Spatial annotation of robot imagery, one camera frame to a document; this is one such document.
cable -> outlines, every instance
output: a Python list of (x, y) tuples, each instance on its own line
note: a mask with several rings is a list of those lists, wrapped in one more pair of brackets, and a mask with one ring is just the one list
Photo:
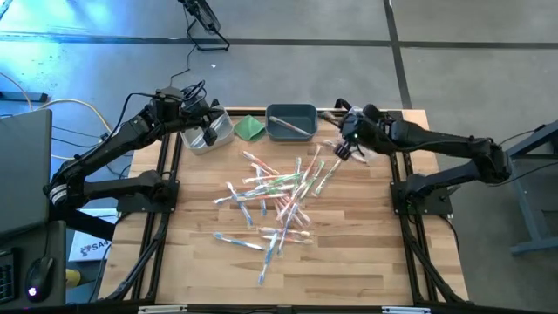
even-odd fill
[[(186, 12), (186, 7), (182, 6), (182, 10), (184, 10), (184, 17), (186, 18), (186, 24), (187, 27), (190, 25), (190, 20), (188, 19), (188, 14)], [(182, 71), (182, 72), (178, 72), (174, 75), (171, 76), (171, 82), (169, 84), (169, 86), (173, 85), (173, 79), (190, 71), (190, 55), (192, 54), (192, 52), (194, 52), (194, 50), (198, 47), (198, 45), (196, 43), (194, 43), (194, 47), (192, 47), (192, 50), (187, 54), (186, 56), (186, 70)]]
[(503, 140), (502, 142), (500, 142), (500, 143), (498, 144), (498, 146), (502, 146), (502, 144), (506, 143), (506, 142), (509, 141), (509, 140), (513, 140), (513, 139), (515, 139), (515, 138), (517, 138), (517, 137), (520, 137), (520, 136), (525, 135), (525, 134), (528, 134), (528, 133), (532, 133), (532, 132), (534, 132), (534, 131), (535, 131), (535, 130), (530, 130), (530, 131), (525, 131), (525, 132), (517, 133), (516, 135), (511, 136), (511, 137), (508, 137), (507, 139), (505, 139), (505, 140)]
[(122, 172), (120, 172), (119, 174), (119, 179), (124, 178), (124, 172), (130, 167), (131, 165), (128, 165), (126, 167), (124, 167), (124, 169), (122, 169)]
[(554, 166), (554, 165), (558, 165), (558, 161), (557, 161), (557, 162), (551, 162), (551, 163), (549, 163), (549, 164), (546, 164), (546, 165), (543, 165), (543, 166), (540, 166), (540, 167), (536, 167), (535, 169), (529, 170), (529, 171), (527, 171), (526, 173), (523, 173), (523, 174), (520, 174), (520, 175), (516, 176), (516, 177), (513, 178), (512, 180), (504, 181), (504, 182), (498, 183), (498, 184), (488, 184), (488, 186), (489, 186), (490, 188), (500, 187), (500, 186), (503, 186), (503, 185), (505, 185), (505, 184), (508, 184), (509, 182), (516, 181), (516, 180), (518, 180), (518, 179), (520, 179), (520, 178), (522, 178), (522, 177), (524, 177), (524, 176), (526, 176), (526, 175), (528, 175), (528, 174), (532, 174), (532, 173), (535, 172), (535, 171), (541, 170), (541, 169), (546, 168), (546, 167)]
[(95, 291), (97, 291), (97, 287), (99, 286), (99, 279), (101, 278), (101, 272), (103, 270), (103, 262), (106, 258), (106, 253), (108, 253), (109, 248), (111, 248), (112, 243), (109, 244), (106, 249), (105, 249), (105, 253), (103, 254), (103, 257), (101, 258), (101, 263), (99, 265), (99, 272), (97, 273), (97, 276), (95, 277), (95, 284), (93, 285), (93, 292), (91, 293), (91, 295), (89, 296), (89, 300), (87, 301), (87, 303), (90, 303), (91, 300), (93, 299), (93, 296), (95, 295)]
[(47, 223), (46, 225), (44, 225), (46, 227), (46, 237), (44, 239), (44, 252), (43, 252), (43, 257), (46, 256), (46, 248), (48, 248), (49, 246), (49, 224)]
[(450, 222), (449, 219), (447, 219), (446, 216), (444, 215), (440, 215), (440, 218), (442, 218), (443, 220), (445, 220), (447, 222), (447, 224), (450, 226), (450, 228), (453, 231), (453, 237), (455, 238), (455, 247), (457, 248), (457, 254), (461, 255), (460, 251), (459, 251), (459, 237), (457, 235), (457, 231), (455, 230), (455, 227), (453, 226), (452, 222)]
[(107, 130), (108, 132), (111, 132), (111, 131), (112, 131), (111, 127), (110, 127), (110, 126), (108, 125), (108, 123), (106, 122), (105, 117), (103, 117), (103, 115), (101, 115), (101, 113), (100, 113), (93, 105), (90, 105), (90, 104), (88, 104), (88, 103), (86, 103), (86, 102), (84, 102), (84, 101), (82, 101), (82, 100), (78, 100), (78, 99), (56, 99), (56, 100), (50, 101), (50, 102), (48, 102), (48, 103), (46, 103), (46, 104), (40, 106), (39, 108), (37, 108), (37, 110), (39, 110), (39, 109), (45, 109), (46, 107), (52, 106), (52, 105), (54, 105), (54, 104), (67, 103), (67, 102), (69, 102), (69, 103), (77, 103), (77, 104), (80, 104), (80, 105), (83, 105), (83, 106), (87, 106), (88, 108), (90, 108), (91, 110), (93, 110), (93, 112), (94, 112), (95, 114), (97, 114), (97, 116), (99, 117), (99, 119), (101, 120), (101, 122), (103, 123), (103, 125), (105, 126), (106, 130)]
[(98, 144), (95, 144), (95, 145), (79, 145), (79, 144), (72, 143), (72, 142), (67, 141), (67, 140), (61, 140), (61, 139), (57, 139), (57, 138), (52, 138), (52, 140), (56, 140), (56, 141), (59, 141), (59, 142), (62, 142), (62, 143), (73, 145), (75, 147), (83, 147), (83, 148), (91, 148), (91, 147), (95, 147), (95, 146), (98, 145)]
[[(90, 155), (95, 154), (99, 149), (103, 148), (112, 139), (112, 136), (116, 133), (116, 130), (119, 129), (120, 123), (122, 122), (122, 119), (124, 118), (124, 113), (126, 112), (126, 108), (128, 107), (128, 102), (130, 101), (130, 98), (133, 95), (139, 95), (139, 96), (145, 96), (145, 97), (157, 97), (156, 95), (147, 94), (147, 93), (143, 93), (143, 92), (131, 92), (131, 93), (129, 93), (128, 96), (126, 97), (126, 100), (124, 101), (124, 105), (122, 106), (122, 110), (120, 111), (119, 120), (116, 123), (116, 126), (111, 131), (111, 133), (108, 135), (108, 137), (106, 137), (105, 140), (103, 140), (100, 144), (98, 144), (86, 156), (82, 156), (79, 160), (76, 160), (75, 162), (82, 162), (83, 160), (88, 158)], [(56, 179), (60, 175), (62, 175), (65, 171), (67, 171), (67, 169), (69, 169), (69, 168), (70, 168), (70, 166), (66, 167), (64, 170), (59, 172), (56, 177), (52, 178), (51, 182), (55, 182)]]
[(69, 132), (69, 133), (75, 133), (75, 134), (79, 134), (79, 135), (91, 137), (91, 138), (94, 138), (94, 139), (100, 139), (99, 136), (90, 135), (90, 134), (86, 134), (86, 133), (81, 133), (81, 132), (73, 131), (73, 130), (68, 130), (68, 129), (63, 128), (63, 127), (60, 127), (60, 126), (52, 126), (52, 128), (55, 128), (55, 129), (58, 129), (58, 130), (62, 130), (62, 131), (66, 131), (66, 132)]
[(109, 171), (111, 174), (114, 174), (114, 175), (116, 175), (117, 177), (120, 176), (119, 173), (117, 173), (116, 171), (112, 170), (112, 168), (109, 166), (109, 164), (106, 164), (105, 167), (108, 169), (108, 171)]
[[(13, 83), (13, 84), (19, 89), (19, 91), (21, 91), (21, 93), (22, 93), (22, 94), (24, 95), (24, 97), (25, 97), (25, 100), (27, 101), (27, 105), (29, 106), (29, 110), (30, 110), (30, 111), (33, 111), (33, 105), (31, 104), (31, 100), (29, 99), (29, 95), (27, 95), (27, 92), (23, 89), (23, 87), (22, 87), (20, 84), (18, 84), (15, 80), (13, 80), (13, 79), (11, 79), (10, 77), (8, 77), (6, 74), (0, 72), (0, 75), (3, 76), (3, 77), (5, 77), (6, 79), (8, 79), (11, 83)], [(101, 120), (101, 122), (103, 123), (103, 125), (105, 125), (106, 129), (107, 129), (109, 132), (111, 132), (111, 128), (108, 126), (108, 124), (106, 123), (105, 118), (99, 113), (99, 111), (97, 111), (97, 109), (96, 109), (94, 106), (92, 106), (92, 105), (90, 105), (90, 104), (87, 104), (86, 102), (81, 101), (81, 100), (77, 100), (77, 99), (58, 99), (58, 100), (53, 100), (53, 101), (51, 101), (51, 102), (48, 102), (48, 103), (46, 103), (46, 104), (40, 106), (38, 109), (44, 109), (44, 108), (46, 108), (47, 106), (51, 106), (51, 105), (54, 105), (54, 104), (57, 104), (57, 103), (62, 103), (62, 102), (75, 102), (75, 103), (78, 103), (78, 104), (81, 104), (81, 105), (84, 105), (84, 106), (89, 107), (91, 110), (93, 110), (93, 111), (95, 112), (95, 114), (97, 114), (97, 116), (99, 117), (99, 119)], [(51, 154), (51, 157), (52, 157), (52, 158), (58, 158), (58, 159), (60, 159), (60, 160), (73, 160), (73, 158), (58, 156), (58, 155), (55, 155), (55, 154)]]
[(194, 85), (190, 85), (187, 86), (186, 88), (182, 89), (182, 92), (186, 92), (188, 88), (192, 87), (192, 89), (188, 92), (184, 94), (184, 101), (188, 101), (190, 99), (193, 99), (194, 97), (198, 96), (198, 94), (201, 92), (201, 90), (203, 90), (204, 92), (206, 92), (205, 90), (205, 85), (206, 85), (206, 80), (203, 79), (200, 82), (198, 82), (198, 84), (194, 84)]
[(170, 82), (170, 85), (169, 85), (169, 86), (173, 86), (173, 79), (174, 79), (174, 78), (176, 78), (176, 77), (178, 77), (178, 76), (180, 76), (180, 75), (182, 75), (182, 74), (184, 74), (184, 73), (186, 73), (186, 72), (189, 72), (189, 71), (191, 70), (191, 69), (190, 69), (190, 55), (192, 54), (192, 52), (194, 52), (196, 46), (197, 46), (197, 45), (195, 44), (194, 47), (192, 47), (192, 50), (191, 50), (191, 51), (187, 54), (187, 56), (186, 56), (186, 70), (184, 70), (184, 71), (182, 71), (182, 72), (178, 72), (178, 73), (176, 73), (176, 74), (173, 74), (173, 75), (171, 76), (171, 82)]

black metal frame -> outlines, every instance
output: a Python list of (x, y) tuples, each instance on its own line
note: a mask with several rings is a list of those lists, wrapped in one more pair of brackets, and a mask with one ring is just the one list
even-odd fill
[(228, 51), (228, 48), (230, 47), (230, 43), (229, 41), (222, 36), (222, 34), (218, 31), (218, 30), (213, 30), (213, 32), (215, 33), (215, 35), (219, 36), (219, 38), (225, 42), (226, 46), (225, 47), (211, 47), (211, 48), (204, 48), (200, 46), (200, 41), (196, 40), (192, 37), (192, 35), (190, 34), (190, 31), (192, 30), (192, 27), (194, 27), (194, 25), (196, 24), (196, 22), (198, 22), (197, 19), (195, 19), (187, 28), (186, 30), (186, 36), (188, 37), (188, 39), (190, 39), (192, 41), (192, 43), (195, 44), (195, 47), (197, 50), (199, 51)]
[[(342, 116), (344, 110), (328, 110), (336, 116)], [(230, 109), (228, 110), (229, 116), (244, 116), (247, 114), (253, 116), (264, 116), (265, 110), (263, 109)], [(403, 114), (401, 111), (391, 111), (388, 114), (396, 119), (403, 119)], [(167, 158), (169, 137), (165, 136), (163, 138), (160, 155), (157, 164), (157, 171), (162, 174), (165, 160)], [(171, 164), (170, 181), (176, 181), (178, 165), (180, 161), (180, 151), (182, 147), (181, 137), (177, 134), (176, 142), (174, 146), (174, 153)], [(406, 175), (410, 175), (413, 172), (412, 161), (409, 154), (403, 154), (403, 162), (405, 167)], [(393, 182), (401, 182), (401, 173), (399, 172), (398, 158), (396, 154), (390, 155), (391, 173)], [(149, 213), (146, 219), (146, 226), (144, 229), (140, 256), (142, 252), (147, 249), (148, 243), (152, 237), (153, 233), (153, 222), (155, 213)], [(409, 225), (410, 216), (414, 216), (414, 222), (416, 226), (416, 237), (413, 236), (411, 227)], [(425, 228), (422, 221), (422, 216), (420, 214), (411, 215), (398, 215), (401, 224), (401, 234), (404, 243), (405, 250), (405, 260), (407, 264), (407, 270), (409, 274), (409, 285), (412, 295), (412, 305), (405, 305), (403, 307), (397, 306), (308, 306), (308, 305), (239, 305), (239, 304), (183, 304), (176, 305), (181, 307), (183, 310), (188, 312), (198, 312), (198, 313), (223, 313), (223, 314), (243, 314), (252, 311), (262, 311), (262, 312), (273, 312), (277, 314), (297, 314), (297, 313), (405, 313), (412, 314), (414, 312), (409, 312), (408, 309), (413, 308), (417, 313), (452, 313), (452, 314), (465, 314), (465, 313), (493, 313), (493, 314), (543, 314), (542, 312), (535, 311), (522, 311), (513, 309), (503, 309), (488, 306), (479, 306), (469, 302), (461, 300), (456, 296), (451, 288), (444, 282), (441, 275), (436, 271), (436, 268), (432, 265), (430, 261), (428, 247), (425, 237)], [(162, 224), (167, 226), (169, 222), (170, 214), (162, 214), (161, 220)], [(133, 290), (130, 300), (113, 301), (105, 300), (104, 302), (97, 302), (93, 304), (72, 304), (62, 307), (49, 307), (49, 308), (35, 308), (30, 310), (25, 310), (26, 313), (29, 312), (57, 312), (57, 313), (98, 313), (103, 311), (105, 314), (109, 313), (137, 313), (138, 308), (141, 306), (154, 305), (157, 288), (160, 280), (160, 268), (162, 266), (162, 256), (164, 253), (165, 237), (167, 230), (165, 229), (162, 234), (162, 243), (155, 252), (153, 271), (150, 278), (149, 289), (144, 298), (140, 298), (141, 285), (143, 283), (143, 269), (136, 269), (135, 271), (140, 273), (137, 280), (133, 284)], [(415, 264), (415, 256), (422, 263), (425, 268), (425, 280), (427, 287), (427, 298), (422, 296), (419, 289), (419, 278), (417, 275), (417, 269)], [(438, 292), (445, 298), (446, 302), (440, 302), (438, 300)]]
[(523, 219), (525, 220), (525, 225), (531, 238), (529, 241), (521, 242), (511, 247), (510, 252), (513, 255), (558, 247), (558, 236), (551, 235), (547, 220), (542, 210), (531, 206), (527, 201), (527, 196), (525, 195), (527, 191), (521, 184), (521, 180), (516, 180), (518, 175), (521, 174), (518, 174), (518, 169), (515, 165), (516, 160), (555, 160), (558, 156), (556, 154), (530, 154), (530, 152), (543, 144), (556, 140), (557, 138), (558, 120), (546, 126), (539, 127), (528, 138), (520, 141), (506, 151), (510, 159), (512, 180), (514, 180), (511, 184), (514, 186), (515, 193), (519, 199), (518, 201), (521, 213), (523, 214)]

gray plastic container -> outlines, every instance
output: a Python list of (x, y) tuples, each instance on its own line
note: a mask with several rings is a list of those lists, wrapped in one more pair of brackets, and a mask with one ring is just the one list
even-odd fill
[[(216, 106), (215, 108), (225, 109), (222, 106)], [(230, 120), (226, 110), (224, 110), (223, 115), (219, 117), (219, 119), (213, 121), (211, 127), (217, 132), (217, 140), (212, 146), (209, 147), (206, 145), (206, 142), (202, 138), (203, 132), (199, 127), (197, 129), (189, 129), (180, 132), (184, 146), (195, 155), (200, 155), (228, 144), (235, 139), (233, 122)]]
[[(311, 134), (306, 136), (269, 120), (277, 117)], [(317, 110), (309, 104), (272, 104), (265, 110), (265, 129), (275, 141), (308, 141), (317, 131)]]

keyboard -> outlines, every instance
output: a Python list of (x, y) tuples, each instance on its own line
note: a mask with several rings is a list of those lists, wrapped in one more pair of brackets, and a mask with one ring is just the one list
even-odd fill
[(14, 250), (0, 249), (0, 304), (16, 298)]

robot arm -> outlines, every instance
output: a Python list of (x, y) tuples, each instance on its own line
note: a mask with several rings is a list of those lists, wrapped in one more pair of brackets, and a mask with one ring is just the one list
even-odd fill
[[(332, 122), (331, 117), (324, 118)], [(342, 160), (347, 160), (353, 154), (351, 149), (358, 146), (379, 154), (423, 149), (471, 160), (463, 166), (436, 174), (410, 175), (406, 183), (407, 196), (424, 197), (435, 189), (475, 180), (500, 183), (510, 175), (506, 154), (490, 138), (427, 131), (415, 123), (385, 117), (374, 105), (367, 105), (362, 111), (350, 109), (334, 123), (344, 139), (344, 143), (335, 148), (335, 154)]]
[(209, 106), (201, 96), (168, 87), (157, 91), (137, 115), (95, 148), (68, 160), (53, 175), (44, 192), (56, 209), (73, 210), (89, 200), (141, 193), (150, 199), (165, 196), (166, 185), (154, 170), (126, 180), (86, 182), (85, 177), (130, 150), (153, 144), (164, 135), (201, 127), (203, 139), (211, 146), (217, 134), (210, 125), (222, 110)]

